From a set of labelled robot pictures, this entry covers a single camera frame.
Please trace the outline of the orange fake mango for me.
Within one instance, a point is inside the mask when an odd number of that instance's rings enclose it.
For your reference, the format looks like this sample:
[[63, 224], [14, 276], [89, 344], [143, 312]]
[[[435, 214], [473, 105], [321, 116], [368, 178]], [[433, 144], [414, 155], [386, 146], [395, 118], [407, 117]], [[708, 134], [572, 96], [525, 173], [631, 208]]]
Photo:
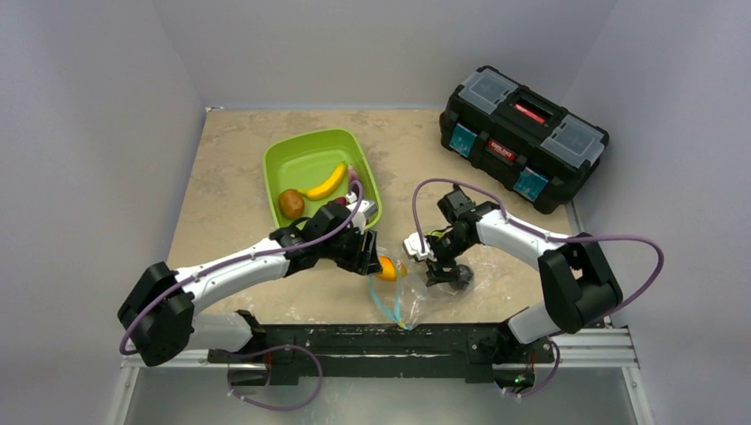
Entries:
[[381, 271], [375, 274], [375, 278], [377, 279], [385, 282], [397, 282], [408, 275], [406, 266], [399, 260], [379, 254], [378, 261]]

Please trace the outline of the yellow fake banana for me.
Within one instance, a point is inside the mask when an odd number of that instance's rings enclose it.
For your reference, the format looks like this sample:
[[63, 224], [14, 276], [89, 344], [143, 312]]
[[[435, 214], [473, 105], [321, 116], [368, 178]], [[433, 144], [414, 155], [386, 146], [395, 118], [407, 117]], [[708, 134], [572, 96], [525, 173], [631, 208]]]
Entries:
[[301, 189], [299, 193], [309, 200], [322, 200], [330, 196], [341, 185], [347, 175], [348, 165], [342, 161], [335, 166], [324, 182], [311, 189]]

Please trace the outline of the clear zip top bag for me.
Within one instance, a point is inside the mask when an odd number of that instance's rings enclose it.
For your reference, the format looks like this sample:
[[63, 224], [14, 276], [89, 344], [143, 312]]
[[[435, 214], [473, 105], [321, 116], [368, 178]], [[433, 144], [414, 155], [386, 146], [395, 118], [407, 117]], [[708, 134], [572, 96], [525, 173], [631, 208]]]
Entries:
[[500, 321], [506, 313], [504, 275], [478, 258], [459, 257], [458, 262], [469, 266], [475, 275], [464, 291], [457, 291], [447, 283], [427, 287], [427, 266], [413, 262], [404, 253], [385, 247], [379, 247], [377, 252], [401, 261], [408, 275], [397, 282], [385, 282], [374, 275], [368, 277], [366, 294], [373, 319], [413, 330], [427, 323]]

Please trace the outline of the purple fake eggplant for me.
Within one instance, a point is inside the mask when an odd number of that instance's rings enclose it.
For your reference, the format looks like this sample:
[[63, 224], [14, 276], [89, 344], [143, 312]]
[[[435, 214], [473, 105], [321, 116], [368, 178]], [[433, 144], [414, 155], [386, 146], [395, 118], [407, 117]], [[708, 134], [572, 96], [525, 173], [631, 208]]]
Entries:
[[352, 164], [350, 164], [347, 167], [347, 173], [348, 173], [348, 183], [347, 187], [350, 188], [355, 182], [358, 182], [360, 180], [359, 173], [356, 169], [356, 167]]

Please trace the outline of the brown fake kiwi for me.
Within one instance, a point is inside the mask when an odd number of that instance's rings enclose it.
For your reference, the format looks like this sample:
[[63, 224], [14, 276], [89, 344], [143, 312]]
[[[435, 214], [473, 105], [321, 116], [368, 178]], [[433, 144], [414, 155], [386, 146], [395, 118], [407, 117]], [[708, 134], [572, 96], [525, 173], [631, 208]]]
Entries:
[[279, 195], [278, 205], [283, 217], [296, 220], [305, 211], [305, 198], [296, 189], [286, 189]]

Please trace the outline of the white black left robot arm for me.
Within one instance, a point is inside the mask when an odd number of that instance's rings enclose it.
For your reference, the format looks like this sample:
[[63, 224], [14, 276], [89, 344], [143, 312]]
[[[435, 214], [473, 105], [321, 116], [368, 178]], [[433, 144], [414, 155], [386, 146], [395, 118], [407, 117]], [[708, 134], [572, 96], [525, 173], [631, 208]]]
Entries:
[[137, 354], [149, 367], [200, 348], [232, 352], [243, 362], [258, 359], [264, 338], [252, 330], [249, 314], [218, 318], [225, 332], [211, 331], [204, 338], [201, 326], [213, 325], [206, 308], [254, 285], [311, 269], [322, 259], [350, 273], [380, 273], [376, 232], [367, 228], [377, 211], [370, 200], [329, 202], [312, 217], [294, 220], [224, 258], [178, 269], [163, 261], [146, 267], [117, 312], [125, 329], [120, 353]]

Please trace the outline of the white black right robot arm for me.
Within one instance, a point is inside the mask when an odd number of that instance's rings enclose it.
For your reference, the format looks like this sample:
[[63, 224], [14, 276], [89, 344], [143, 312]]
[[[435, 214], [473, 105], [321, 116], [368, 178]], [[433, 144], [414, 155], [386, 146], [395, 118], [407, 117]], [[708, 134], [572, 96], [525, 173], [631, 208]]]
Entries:
[[573, 242], [518, 220], [493, 202], [476, 204], [459, 186], [437, 201], [449, 224], [439, 236], [417, 232], [404, 247], [428, 266], [429, 285], [456, 281], [456, 259], [475, 245], [499, 249], [538, 271], [543, 299], [506, 322], [497, 347], [518, 360], [532, 342], [556, 332], [574, 334], [619, 306], [623, 293], [599, 244], [582, 234]]

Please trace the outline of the dark fake fruit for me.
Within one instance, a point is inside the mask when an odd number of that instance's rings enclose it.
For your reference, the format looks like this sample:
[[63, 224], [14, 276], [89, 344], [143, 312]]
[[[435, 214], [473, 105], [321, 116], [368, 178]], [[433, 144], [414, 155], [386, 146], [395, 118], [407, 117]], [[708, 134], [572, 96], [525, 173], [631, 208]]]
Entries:
[[455, 280], [450, 283], [450, 286], [453, 290], [464, 291], [473, 280], [473, 270], [469, 266], [459, 264], [455, 268]]

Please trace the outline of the green plastic tray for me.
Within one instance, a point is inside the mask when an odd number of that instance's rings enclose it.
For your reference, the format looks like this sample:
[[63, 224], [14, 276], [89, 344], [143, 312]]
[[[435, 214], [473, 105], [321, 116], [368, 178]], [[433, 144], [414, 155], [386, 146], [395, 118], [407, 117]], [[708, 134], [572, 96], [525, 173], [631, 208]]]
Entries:
[[267, 148], [263, 170], [269, 208], [277, 227], [291, 223], [278, 204], [287, 189], [311, 189], [325, 182], [345, 162], [358, 173], [364, 198], [377, 206], [368, 219], [372, 228], [381, 218], [383, 203], [376, 180], [357, 137], [343, 128], [327, 128], [293, 136]]

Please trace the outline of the black toolbox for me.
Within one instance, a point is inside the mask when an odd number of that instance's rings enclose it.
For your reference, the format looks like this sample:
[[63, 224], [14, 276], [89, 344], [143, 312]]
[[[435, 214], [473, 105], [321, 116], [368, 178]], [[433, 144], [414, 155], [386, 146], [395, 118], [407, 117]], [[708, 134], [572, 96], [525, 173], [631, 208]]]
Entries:
[[605, 129], [492, 66], [456, 87], [438, 124], [444, 148], [543, 214], [574, 198], [609, 145]]

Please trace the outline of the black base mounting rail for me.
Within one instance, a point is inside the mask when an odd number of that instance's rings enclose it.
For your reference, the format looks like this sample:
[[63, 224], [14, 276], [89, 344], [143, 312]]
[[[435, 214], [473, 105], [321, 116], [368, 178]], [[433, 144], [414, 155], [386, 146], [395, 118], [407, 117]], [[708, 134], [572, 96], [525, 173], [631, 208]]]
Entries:
[[260, 366], [240, 385], [294, 385], [301, 377], [437, 378], [531, 388], [536, 365], [556, 361], [552, 342], [519, 344], [506, 323], [432, 323], [413, 330], [391, 324], [261, 324], [242, 312], [252, 339], [242, 348], [211, 349], [208, 360], [233, 368]]

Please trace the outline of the aluminium frame rail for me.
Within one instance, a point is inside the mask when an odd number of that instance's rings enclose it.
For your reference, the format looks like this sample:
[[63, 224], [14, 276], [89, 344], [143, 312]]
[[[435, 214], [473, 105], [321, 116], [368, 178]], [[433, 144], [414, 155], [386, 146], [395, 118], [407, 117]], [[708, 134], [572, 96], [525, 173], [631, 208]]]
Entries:
[[229, 364], [207, 351], [124, 359], [108, 424], [651, 424], [625, 328], [492, 355], [492, 328], [281, 326], [306, 353]]

